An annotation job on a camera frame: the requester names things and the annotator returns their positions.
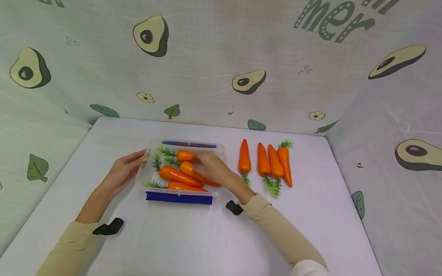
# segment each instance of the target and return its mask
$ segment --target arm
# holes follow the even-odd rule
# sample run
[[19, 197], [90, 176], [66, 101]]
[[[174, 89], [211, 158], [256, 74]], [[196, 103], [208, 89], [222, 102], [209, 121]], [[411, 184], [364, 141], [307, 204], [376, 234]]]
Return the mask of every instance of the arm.
[[68, 225], [36, 276], [76, 276], [90, 256], [99, 236], [92, 234], [104, 212], [137, 174], [148, 155], [145, 150], [117, 159], [103, 182], [92, 192], [77, 219]]
[[215, 154], [202, 151], [197, 157], [204, 164], [204, 168], [197, 169], [196, 172], [231, 191], [239, 199], [244, 212], [267, 233], [293, 267], [305, 260], [312, 260], [327, 267], [321, 254], [303, 234], [263, 196], [252, 191], [242, 178], [233, 173]]

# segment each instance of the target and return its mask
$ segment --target person's left hand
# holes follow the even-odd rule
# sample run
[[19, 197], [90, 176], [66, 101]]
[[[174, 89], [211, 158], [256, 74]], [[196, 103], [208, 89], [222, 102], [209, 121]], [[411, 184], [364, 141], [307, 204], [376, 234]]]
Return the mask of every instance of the person's left hand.
[[145, 156], [145, 152], [137, 151], [118, 158], [97, 189], [106, 191], [111, 198], [121, 193], [135, 177], [139, 166], [149, 157], [150, 154]]

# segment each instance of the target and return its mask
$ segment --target black clip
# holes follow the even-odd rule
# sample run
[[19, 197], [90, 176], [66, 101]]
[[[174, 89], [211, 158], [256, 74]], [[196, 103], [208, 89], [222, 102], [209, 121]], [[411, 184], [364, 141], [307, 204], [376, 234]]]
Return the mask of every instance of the black clip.
[[118, 233], [118, 231], [120, 231], [120, 228], [123, 226], [123, 224], [124, 220], [120, 218], [114, 218], [114, 220], [112, 220], [109, 225], [103, 224], [102, 226], [95, 229], [92, 234], [105, 236], [115, 235], [116, 233]]
[[228, 210], [230, 210], [232, 212], [232, 214], [234, 214], [235, 216], [237, 216], [243, 212], [243, 209], [241, 208], [241, 206], [238, 204], [235, 204], [235, 202], [233, 202], [233, 200], [227, 202], [225, 207]]

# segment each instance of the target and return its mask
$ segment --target orange carrot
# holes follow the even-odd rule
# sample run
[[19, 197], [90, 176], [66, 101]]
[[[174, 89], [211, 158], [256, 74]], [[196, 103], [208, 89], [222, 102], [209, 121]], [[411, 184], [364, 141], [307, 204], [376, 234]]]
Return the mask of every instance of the orange carrot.
[[284, 180], [289, 187], [293, 186], [292, 171], [290, 170], [289, 148], [293, 146], [293, 141], [288, 139], [282, 141], [278, 147], [278, 157], [284, 170]]
[[266, 149], [261, 143], [258, 144], [258, 173], [263, 177], [263, 182], [273, 197], [278, 197], [280, 185], [277, 185], [277, 182], [270, 176], [271, 166], [267, 159]]
[[247, 140], [245, 140], [245, 139], [243, 140], [243, 143], [241, 144], [240, 160], [238, 162], [238, 170], [240, 171], [244, 182], [250, 186], [250, 180], [249, 180], [247, 174], [251, 170], [251, 163], [250, 163], [250, 156], [248, 153]]
[[271, 173], [269, 160], [267, 159], [266, 149], [263, 144], [258, 144], [258, 173], [265, 177]]
[[192, 187], [180, 182], [169, 182], [169, 184], [167, 185], [168, 189], [172, 189], [172, 190], [182, 190], [182, 191], [198, 191], [198, 192], [207, 192], [207, 190], [203, 189], [203, 188], [198, 188], [198, 187]]
[[284, 169], [282, 168], [281, 162], [279, 161], [278, 154], [276, 153], [276, 150], [272, 145], [269, 145], [268, 151], [270, 158], [271, 176], [274, 179], [280, 179], [284, 176]]
[[203, 188], [192, 187], [181, 182], [171, 181], [168, 185], [160, 184], [156, 181], [149, 180], [147, 181], [145, 187], [149, 188], [157, 188], [157, 189], [172, 189], [172, 190], [183, 190], [183, 191], [199, 191], [199, 192], [207, 192]]
[[195, 158], [194, 155], [195, 155], [194, 152], [179, 150], [176, 153], [176, 160], [178, 162], [189, 161], [189, 162], [201, 163], [201, 161], [198, 158]]
[[207, 178], [202, 177], [201, 175], [194, 173], [193, 170], [196, 168], [196, 166], [188, 161], [184, 161], [183, 163], [181, 163], [181, 165], [179, 166], [179, 171], [182, 172], [183, 174], [186, 174], [192, 178], [195, 178], [199, 181], [201, 181], [202, 183], [206, 184], [206, 185], [210, 185], [210, 186], [215, 186], [215, 187], [219, 187], [220, 185], [218, 183], [215, 183], [213, 181], [210, 181]]
[[201, 184], [200, 182], [196, 181], [188, 175], [180, 173], [171, 166], [162, 167], [160, 170], [160, 176], [164, 179], [181, 182], [192, 187], [203, 187], [203, 184]]

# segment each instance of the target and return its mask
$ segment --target white table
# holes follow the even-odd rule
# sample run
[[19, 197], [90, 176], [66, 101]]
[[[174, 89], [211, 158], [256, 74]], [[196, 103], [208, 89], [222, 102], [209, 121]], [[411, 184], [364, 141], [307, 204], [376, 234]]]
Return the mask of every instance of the white table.
[[[34, 275], [68, 223], [120, 156], [146, 148], [150, 139], [223, 144], [236, 171], [248, 140], [252, 188], [270, 199], [325, 258], [331, 276], [380, 276], [380, 270], [327, 140], [321, 136], [101, 117], [0, 259], [0, 274]], [[256, 173], [256, 145], [289, 138], [293, 188], [272, 199]], [[103, 222], [125, 221], [103, 238], [84, 273], [141, 275], [288, 275], [291, 267], [245, 214], [225, 208], [224, 190], [213, 205], [145, 201], [129, 186], [108, 208]]]

